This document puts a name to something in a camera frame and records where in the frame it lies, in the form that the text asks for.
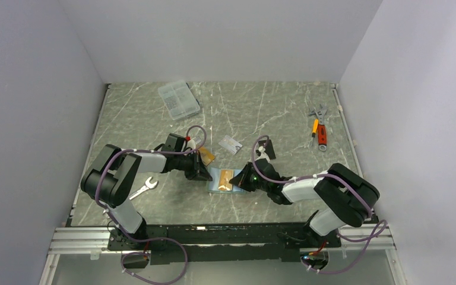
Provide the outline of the gold credit card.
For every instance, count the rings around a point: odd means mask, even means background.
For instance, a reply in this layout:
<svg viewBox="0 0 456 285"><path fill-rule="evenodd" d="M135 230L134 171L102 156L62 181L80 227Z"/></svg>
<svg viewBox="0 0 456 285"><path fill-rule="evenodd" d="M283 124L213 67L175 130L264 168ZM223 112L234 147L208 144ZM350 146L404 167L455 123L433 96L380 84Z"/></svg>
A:
<svg viewBox="0 0 456 285"><path fill-rule="evenodd" d="M234 171L232 169L221 169L218 181L218 190L223 192L231 192L233 185L230 180L233 178Z"/></svg>
<svg viewBox="0 0 456 285"><path fill-rule="evenodd" d="M212 154L208 149L205 147L200 147L199 148L199 153L201 156L201 160L205 166L208 166L210 163L212 163L215 160L215 155Z"/></svg>

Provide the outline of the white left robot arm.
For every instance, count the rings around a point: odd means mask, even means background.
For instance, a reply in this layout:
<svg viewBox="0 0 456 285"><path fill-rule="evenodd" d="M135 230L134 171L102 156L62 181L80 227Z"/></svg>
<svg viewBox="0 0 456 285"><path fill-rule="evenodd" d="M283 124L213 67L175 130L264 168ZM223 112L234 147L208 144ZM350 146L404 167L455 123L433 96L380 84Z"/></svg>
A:
<svg viewBox="0 0 456 285"><path fill-rule="evenodd" d="M166 142L153 150L136 153L107 144L85 172L80 188L103 207L131 249L142 248L147 241L147 223L129 197L137 173L184 172L190 181L211 181L200 152L189 138L169 134Z"/></svg>

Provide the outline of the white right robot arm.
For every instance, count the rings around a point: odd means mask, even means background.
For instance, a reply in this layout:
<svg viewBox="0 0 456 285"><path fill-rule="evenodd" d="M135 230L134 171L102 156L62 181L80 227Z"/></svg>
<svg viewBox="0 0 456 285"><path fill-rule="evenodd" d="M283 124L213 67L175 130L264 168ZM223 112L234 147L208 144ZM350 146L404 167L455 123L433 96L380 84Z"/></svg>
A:
<svg viewBox="0 0 456 285"><path fill-rule="evenodd" d="M360 227L372 217L379 191L368 181L340 163L305 178L281 176L267 159L248 162L229 181L248 192L264 191L278 205L292 205L304 200L321 200L327 206L315 211L303 227L303 238L318 246L327 235L349 225Z"/></svg>

